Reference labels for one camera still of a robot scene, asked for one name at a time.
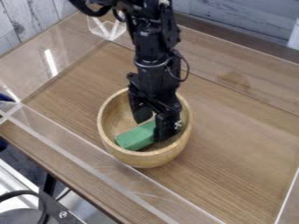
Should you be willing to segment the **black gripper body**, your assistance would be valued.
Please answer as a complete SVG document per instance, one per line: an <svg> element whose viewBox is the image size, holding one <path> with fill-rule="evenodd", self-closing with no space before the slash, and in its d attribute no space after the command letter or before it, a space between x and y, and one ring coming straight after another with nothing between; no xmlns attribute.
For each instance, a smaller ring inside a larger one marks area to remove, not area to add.
<svg viewBox="0 0 299 224"><path fill-rule="evenodd" d="M181 113L183 106L176 90L183 82L181 61L167 59L164 62L135 60L136 73L127 75L128 94L144 97L156 114Z"/></svg>

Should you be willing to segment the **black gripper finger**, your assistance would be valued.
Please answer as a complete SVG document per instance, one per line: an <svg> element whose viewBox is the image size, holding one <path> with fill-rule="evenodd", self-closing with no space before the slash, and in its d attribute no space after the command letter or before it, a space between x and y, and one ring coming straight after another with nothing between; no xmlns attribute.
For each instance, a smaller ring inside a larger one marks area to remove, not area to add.
<svg viewBox="0 0 299 224"><path fill-rule="evenodd" d="M135 122L145 122L153 116L153 111L148 105L148 100L135 94L128 95L128 100Z"/></svg>
<svg viewBox="0 0 299 224"><path fill-rule="evenodd" d="M153 140L161 142L175 136L183 126L179 113L157 114L155 116Z"/></svg>

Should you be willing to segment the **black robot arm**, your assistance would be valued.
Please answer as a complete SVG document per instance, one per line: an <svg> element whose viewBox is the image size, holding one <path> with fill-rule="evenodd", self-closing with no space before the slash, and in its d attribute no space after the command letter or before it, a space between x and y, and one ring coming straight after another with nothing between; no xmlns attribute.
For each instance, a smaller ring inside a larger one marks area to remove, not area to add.
<svg viewBox="0 0 299 224"><path fill-rule="evenodd" d="M179 132L183 110L176 96L183 81L183 56L175 49L180 28L172 0L69 0L69 3L89 17L112 12L125 23L137 69L127 75L131 111L137 123L155 119L153 139L168 139Z"/></svg>

